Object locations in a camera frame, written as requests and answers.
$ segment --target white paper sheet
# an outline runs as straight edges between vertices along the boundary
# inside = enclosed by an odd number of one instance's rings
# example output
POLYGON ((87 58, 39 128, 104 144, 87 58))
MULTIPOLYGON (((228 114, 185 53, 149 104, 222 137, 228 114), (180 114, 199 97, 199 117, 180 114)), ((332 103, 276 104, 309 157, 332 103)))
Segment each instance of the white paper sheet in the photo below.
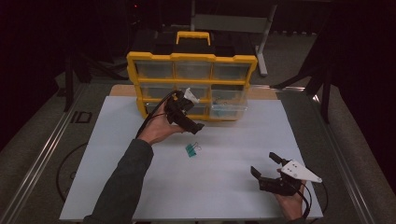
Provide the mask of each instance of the white paper sheet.
MULTIPOLYGON (((61 220, 89 215, 143 119, 134 97, 108 96, 70 189, 61 220)), ((280 101, 251 100, 238 121, 203 122, 196 135, 177 133, 153 146, 136 220, 262 219, 282 217, 274 195, 260 191, 250 166, 277 178, 269 152, 304 164, 280 101), (185 146, 201 150, 189 158, 185 146)), ((322 217, 316 194, 311 217, 322 217)))

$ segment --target plastic drawer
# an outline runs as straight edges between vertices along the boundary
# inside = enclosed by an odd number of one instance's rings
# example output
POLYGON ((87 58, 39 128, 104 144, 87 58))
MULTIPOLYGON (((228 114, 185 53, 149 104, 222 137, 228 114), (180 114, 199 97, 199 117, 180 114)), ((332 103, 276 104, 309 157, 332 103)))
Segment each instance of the plastic drawer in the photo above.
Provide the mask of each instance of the plastic drawer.
POLYGON ((211 63, 209 62, 175 62, 177 78, 209 79, 211 63))
POLYGON ((160 98, 162 99, 168 93, 174 90, 174 84, 160 83, 140 83, 143 98, 160 98))
POLYGON ((172 78, 172 62, 135 60, 137 74, 140 77, 172 78))
POLYGON ((187 115, 204 115, 206 113, 206 104, 194 104, 194 107, 187 111, 187 115))
POLYGON ((237 120, 248 109, 244 91, 212 90, 209 117, 211 119, 237 120))
POLYGON ((245 80, 248 63, 213 63, 213 79, 245 80))

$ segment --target metal frame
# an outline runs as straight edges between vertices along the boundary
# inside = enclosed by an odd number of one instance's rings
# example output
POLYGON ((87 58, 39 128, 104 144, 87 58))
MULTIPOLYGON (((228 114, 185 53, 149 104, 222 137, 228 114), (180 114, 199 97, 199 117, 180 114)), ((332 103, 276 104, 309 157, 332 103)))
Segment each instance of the metal frame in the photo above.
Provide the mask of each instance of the metal frame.
POLYGON ((76 100, 73 104, 70 105, 70 109, 68 110, 68 112, 64 112, 64 114, 61 116, 61 119, 53 130, 48 141, 41 149, 40 154, 38 155, 37 159, 35 159, 34 164, 30 167, 26 176, 23 178, 17 192, 15 193, 11 202, 8 204, 6 212, 1 216, 0 223, 11 224, 17 221, 19 213, 26 204, 26 201, 32 193, 35 184, 37 183, 44 169, 46 168, 46 165, 50 160, 52 153, 58 146, 58 143, 64 134, 64 130, 66 129, 70 119, 72 118, 71 111, 73 111, 86 86, 86 84, 79 85, 75 95, 76 100))

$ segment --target cable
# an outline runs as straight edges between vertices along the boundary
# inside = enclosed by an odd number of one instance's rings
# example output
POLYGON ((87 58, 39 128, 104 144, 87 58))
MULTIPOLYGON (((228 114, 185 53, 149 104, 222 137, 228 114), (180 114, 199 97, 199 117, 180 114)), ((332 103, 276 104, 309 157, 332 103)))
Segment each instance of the cable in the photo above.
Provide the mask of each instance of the cable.
MULTIPOLYGON (((326 212, 327 207, 328 207, 328 205, 329 205, 329 192, 327 191, 327 188, 326 188, 326 186, 324 185, 323 182, 321 182, 321 186, 323 186, 324 191, 325 191, 325 193, 326 193, 326 204, 324 205, 324 208, 323 208, 323 210, 322 210, 322 214, 324 215, 324 213, 326 212)), ((318 221, 319 219, 320 219, 320 218, 315 218, 315 219, 313 219, 313 220, 312 220, 310 223, 308 223, 308 224, 312 224, 312 223, 318 221)))
POLYGON ((302 183, 302 185, 304 186, 304 188, 306 188, 306 191, 308 191, 308 194, 309 194, 309 210, 311 210, 311 207, 312 207, 312 195, 311 195, 311 191, 309 190, 309 188, 306 187, 305 184, 302 183))
MULTIPOLYGON (((306 169, 308 169, 310 172, 312 172, 314 175, 315 172, 313 172, 309 167, 305 166, 306 169)), ((326 194, 326 204, 324 206, 324 208, 322 209, 322 214, 324 215, 324 213, 326 212, 328 206, 329 206, 329 192, 327 191, 326 185, 324 185, 324 182, 321 182, 321 186, 324 188, 325 194, 326 194)), ((319 220, 320 218, 315 218, 313 219, 309 224, 312 224, 314 222, 316 222, 317 220, 319 220)))
POLYGON ((62 166, 64 165, 64 163, 67 161, 67 159, 73 154, 75 153, 77 150, 79 150, 82 147, 85 147, 88 145, 88 142, 79 145, 78 147, 74 148, 73 150, 71 150, 65 157, 64 159, 61 161, 61 164, 59 164, 58 170, 56 172, 56 189, 58 190, 59 195, 61 196, 62 201, 66 202, 66 198, 64 197, 64 194, 62 193, 61 190, 61 185, 59 184, 59 176, 61 173, 61 169, 62 166))
POLYGON ((157 104, 157 106, 155 106, 155 108, 148 114, 145 121, 143 121, 142 125, 140 126, 139 130, 137 131, 135 138, 137 138, 143 132, 143 130, 146 128, 146 125, 153 118, 153 115, 155 114, 155 112, 157 112, 158 108, 160 108, 160 106, 163 104, 163 102, 165 102, 169 97, 171 97, 176 92, 177 91, 171 91, 165 97, 163 97, 163 99, 161 99, 161 101, 157 104))

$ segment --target dark background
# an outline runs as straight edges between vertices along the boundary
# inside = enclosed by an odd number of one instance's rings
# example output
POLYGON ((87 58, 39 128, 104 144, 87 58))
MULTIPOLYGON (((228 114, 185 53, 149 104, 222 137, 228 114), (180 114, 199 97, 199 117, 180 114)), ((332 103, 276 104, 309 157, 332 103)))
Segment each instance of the dark background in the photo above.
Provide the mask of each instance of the dark background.
MULTIPOLYGON (((263 11, 262 1, 200 2, 196 11, 201 13, 260 16, 263 11), (244 9, 241 4, 253 7, 244 9)), ((137 29, 188 25, 190 13, 190 1, 183 0, 1 0, 0 148, 56 93, 54 78, 64 71, 67 49, 111 63, 124 57, 137 29)), ((283 2, 272 26, 272 32, 286 31, 285 35, 321 31, 304 67, 335 64, 332 84, 339 87, 393 189, 395 25, 394 1, 382 0, 283 2)))

